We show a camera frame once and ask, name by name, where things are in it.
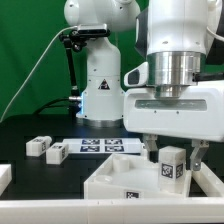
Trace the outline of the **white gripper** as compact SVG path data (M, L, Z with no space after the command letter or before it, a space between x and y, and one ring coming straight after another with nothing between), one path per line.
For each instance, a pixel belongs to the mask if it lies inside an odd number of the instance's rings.
M130 89L123 115L127 131L146 133L143 143L151 162L158 161L157 135L196 139L190 169L199 171L208 141L224 142L224 81L186 87L179 98L155 98L153 88Z

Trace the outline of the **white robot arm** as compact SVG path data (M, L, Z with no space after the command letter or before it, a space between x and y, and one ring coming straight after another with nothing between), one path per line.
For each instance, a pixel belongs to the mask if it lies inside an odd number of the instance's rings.
M74 50L87 51L78 116L144 135L188 138L198 170L209 142L224 142L224 0L66 0Z

